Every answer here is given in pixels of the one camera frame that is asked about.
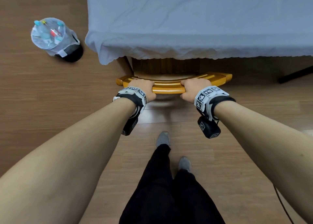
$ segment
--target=leg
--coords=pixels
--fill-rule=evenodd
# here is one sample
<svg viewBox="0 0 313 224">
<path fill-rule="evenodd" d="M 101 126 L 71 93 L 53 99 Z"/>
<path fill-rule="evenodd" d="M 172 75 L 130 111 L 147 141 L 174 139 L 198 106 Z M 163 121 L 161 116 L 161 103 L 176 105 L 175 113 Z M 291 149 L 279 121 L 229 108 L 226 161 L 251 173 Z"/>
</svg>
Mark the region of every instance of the leg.
<svg viewBox="0 0 313 224">
<path fill-rule="evenodd" d="M 174 199 L 187 221 L 194 224 L 225 223 L 205 189 L 187 170 L 186 166 L 180 169 L 173 183 Z"/>
<path fill-rule="evenodd" d="M 171 194 L 173 178 L 170 171 L 167 144 L 157 143 L 139 184 L 127 203 L 120 224 L 125 223 L 183 223 Z"/>
</svg>

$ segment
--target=white tablecloth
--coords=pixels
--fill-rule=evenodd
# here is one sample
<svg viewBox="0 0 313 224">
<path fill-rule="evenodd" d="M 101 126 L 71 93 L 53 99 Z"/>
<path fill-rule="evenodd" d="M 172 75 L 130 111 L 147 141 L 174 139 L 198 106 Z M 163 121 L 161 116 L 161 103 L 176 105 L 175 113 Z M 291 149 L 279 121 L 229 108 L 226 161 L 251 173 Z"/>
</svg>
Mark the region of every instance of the white tablecloth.
<svg viewBox="0 0 313 224">
<path fill-rule="evenodd" d="M 86 44 L 122 56 L 313 55 L 313 0 L 88 0 Z"/>
</svg>

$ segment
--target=shoe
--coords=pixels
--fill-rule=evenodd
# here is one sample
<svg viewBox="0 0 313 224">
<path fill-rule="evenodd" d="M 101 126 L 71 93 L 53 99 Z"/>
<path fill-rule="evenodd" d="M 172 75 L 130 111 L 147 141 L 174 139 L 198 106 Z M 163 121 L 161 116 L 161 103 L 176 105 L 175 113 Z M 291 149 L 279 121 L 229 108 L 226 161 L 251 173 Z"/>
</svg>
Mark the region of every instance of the shoe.
<svg viewBox="0 0 313 224">
<path fill-rule="evenodd" d="M 191 162 L 186 156 L 182 156 L 182 158 L 178 162 L 178 170 L 186 170 L 191 173 Z"/>
<path fill-rule="evenodd" d="M 170 134 L 168 131 L 161 132 L 157 138 L 156 147 L 160 146 L 161 144 L 167 144 L 170 146 Z"/>
</svg>

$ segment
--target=white label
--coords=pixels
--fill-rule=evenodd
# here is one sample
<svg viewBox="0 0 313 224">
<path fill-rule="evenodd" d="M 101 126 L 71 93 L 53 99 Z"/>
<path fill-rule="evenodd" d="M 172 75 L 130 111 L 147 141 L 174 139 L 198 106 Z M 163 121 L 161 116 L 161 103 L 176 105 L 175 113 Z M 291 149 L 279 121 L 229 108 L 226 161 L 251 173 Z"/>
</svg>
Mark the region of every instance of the white label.
<svg viewBox="0 0 313 224">
<path fill-rule="evenodd" d="M 67 56 L 67 53 L 63 49 L 61 49 L 59 52 L 57 52 L 57 54 L 60 55 L 62 58 Z"/>
</svg>

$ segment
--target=pants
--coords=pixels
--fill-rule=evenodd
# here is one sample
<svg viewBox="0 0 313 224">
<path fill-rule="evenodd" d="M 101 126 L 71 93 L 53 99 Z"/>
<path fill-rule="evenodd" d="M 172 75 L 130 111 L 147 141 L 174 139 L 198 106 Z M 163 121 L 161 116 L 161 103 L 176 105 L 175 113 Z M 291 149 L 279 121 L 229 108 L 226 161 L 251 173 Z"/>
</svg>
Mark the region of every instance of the pants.
<svg viewBox="0 0 313 224">
<path fill-rule="evenodd" d="M 180 170 L 173 180 L 170 150 L 162 144 L 154 151 L 119 224 L 225 223 L 193 174 Z"/>
</svg>

